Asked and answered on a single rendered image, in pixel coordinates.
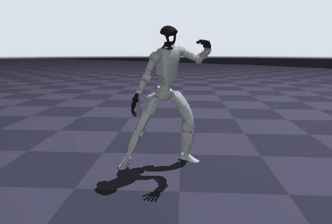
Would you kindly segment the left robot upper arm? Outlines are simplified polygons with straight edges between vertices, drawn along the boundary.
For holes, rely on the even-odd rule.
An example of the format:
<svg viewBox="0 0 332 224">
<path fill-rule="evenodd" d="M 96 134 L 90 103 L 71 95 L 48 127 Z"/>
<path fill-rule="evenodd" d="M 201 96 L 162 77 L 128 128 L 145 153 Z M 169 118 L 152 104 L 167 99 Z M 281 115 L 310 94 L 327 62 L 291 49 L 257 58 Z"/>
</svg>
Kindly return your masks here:
<svg viewBox="0 0 332 224">
<path fill-rule="evenodd" d="M 180 55 L 179 55 L 180 57 L 181 56 L 186 57 L 190 60 L 195 61 L 197 64 L 202 63 L 203 59 L 200 58 L 200 54 L 195 55 L 193 52 L 185 49 L 183 46 L 177 46 L 177 48 L 180 51 Z"/>
</svg>

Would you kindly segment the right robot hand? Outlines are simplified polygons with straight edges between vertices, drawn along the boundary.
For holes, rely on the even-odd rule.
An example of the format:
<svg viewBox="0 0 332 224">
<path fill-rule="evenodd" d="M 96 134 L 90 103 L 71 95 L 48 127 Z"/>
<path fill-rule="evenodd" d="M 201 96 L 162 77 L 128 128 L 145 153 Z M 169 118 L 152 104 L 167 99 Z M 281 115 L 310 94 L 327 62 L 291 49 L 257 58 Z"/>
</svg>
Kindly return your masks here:
<svg viewBox="0 0 332 224">
<path fill-rule="evenodd" d="M 139 97 L 139 94 L 136 93 L 136 94 L 134 95 L 134 97 L 132 98 L 133 101 L 132 101 L 132 104 L 131 104 L 131 113 L 132 113 L 134 116 L 136 116 L 136 112 L 134 112 L 134 109 L 135 109 L 136 103 L 139 101 L 138 97 Z"/>
</svg>

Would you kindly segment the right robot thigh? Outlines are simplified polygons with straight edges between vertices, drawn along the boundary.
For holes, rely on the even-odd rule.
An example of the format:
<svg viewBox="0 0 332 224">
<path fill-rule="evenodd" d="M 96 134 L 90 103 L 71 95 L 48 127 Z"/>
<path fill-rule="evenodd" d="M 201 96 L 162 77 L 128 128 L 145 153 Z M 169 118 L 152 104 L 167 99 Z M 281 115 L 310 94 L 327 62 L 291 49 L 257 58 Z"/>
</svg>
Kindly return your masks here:
<svg viewBox="0 0 332 224">
<path fill-rule="evenodd" d="M 155 92 L 146 97 L 147 105 L 143 107 L 142 114 L 140 116 L 139 122 L 136 126 L 135 132 L 139 133 L 139 137 L 142 137 L 145 133 L 145 126 L 149 121 L 150 117 L 154 115 L 160 100 L 159 93 Z"/>
</svg>

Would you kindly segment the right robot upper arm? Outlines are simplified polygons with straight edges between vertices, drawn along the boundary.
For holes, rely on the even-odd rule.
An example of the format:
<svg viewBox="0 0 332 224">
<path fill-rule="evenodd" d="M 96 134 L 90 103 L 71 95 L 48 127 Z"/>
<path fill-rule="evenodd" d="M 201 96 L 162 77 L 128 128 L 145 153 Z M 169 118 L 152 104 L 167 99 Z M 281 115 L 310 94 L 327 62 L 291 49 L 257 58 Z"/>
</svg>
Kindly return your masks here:
<svg viewBox="0 0 332 224">
<path fill-rule="evenodd" d="M 160 51 L 155 51 L 150 54 L 149 61 L 147 63 L 146 70 L 145 70 L 145 75 L 142 80 L 144 80 L 146 82 L 150 81 L 150 79 L 152 77 L 150 74 L 153 71 L 153 69 L 155 68 L 156 64 L 158 62 L 160 62 L 162 55 L 163 54 Z"/>
</svg>

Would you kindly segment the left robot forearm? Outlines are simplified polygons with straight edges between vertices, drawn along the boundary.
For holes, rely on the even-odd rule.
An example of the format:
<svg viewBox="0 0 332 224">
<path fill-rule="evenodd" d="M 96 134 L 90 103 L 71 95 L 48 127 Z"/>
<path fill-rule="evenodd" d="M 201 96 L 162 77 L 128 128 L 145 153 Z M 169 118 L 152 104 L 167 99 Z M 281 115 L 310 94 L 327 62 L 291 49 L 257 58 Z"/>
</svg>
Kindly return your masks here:
<svg viewBox="0 0 332 224">
<path fill-rule="evenodd" d="M 208 55 L 211 53 L 211 48 L 204 48 L 204 50 L 202 52 L 200 52 L 200 58 L 202 59 L 206 59 L 208 57 Z"/>
</svg>

